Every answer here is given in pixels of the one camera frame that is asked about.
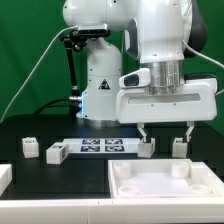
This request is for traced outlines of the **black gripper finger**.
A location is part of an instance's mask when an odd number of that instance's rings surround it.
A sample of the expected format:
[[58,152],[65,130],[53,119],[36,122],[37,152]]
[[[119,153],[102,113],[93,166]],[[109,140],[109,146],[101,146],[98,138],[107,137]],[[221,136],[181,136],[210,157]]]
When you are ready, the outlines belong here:
[[142,142],[147,142],[147,132],[145,130],[144,123],[137,123],[137,129],[142,136],[141,141]]
[[195,127],[194,121],[188,121],[187,122],[187,130],[186,130],[186,133],[185,133],[185,139],[186,139],[187,143],[189,143],[190,140],[191,140],[191,134],[194,130],[194,127]]

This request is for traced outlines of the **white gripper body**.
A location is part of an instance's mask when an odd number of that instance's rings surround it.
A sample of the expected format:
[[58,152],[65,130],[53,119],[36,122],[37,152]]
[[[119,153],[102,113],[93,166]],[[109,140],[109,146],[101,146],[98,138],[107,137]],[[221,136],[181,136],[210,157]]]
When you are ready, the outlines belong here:
[[217,116],[214,79],[188,80],[174,94],[151,95],[147,87],[122,89],[116,100],[120,123],[192,122]]

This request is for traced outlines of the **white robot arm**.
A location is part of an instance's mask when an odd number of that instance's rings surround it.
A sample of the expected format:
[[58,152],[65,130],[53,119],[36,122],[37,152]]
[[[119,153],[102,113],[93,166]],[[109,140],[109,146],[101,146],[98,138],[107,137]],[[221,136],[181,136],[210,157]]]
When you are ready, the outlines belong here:
[[203,49],[197,0],[65,0],[75,51],[87,50],[79,120],[92,125],[212,120],[214,78],[187,80],[184,59]]

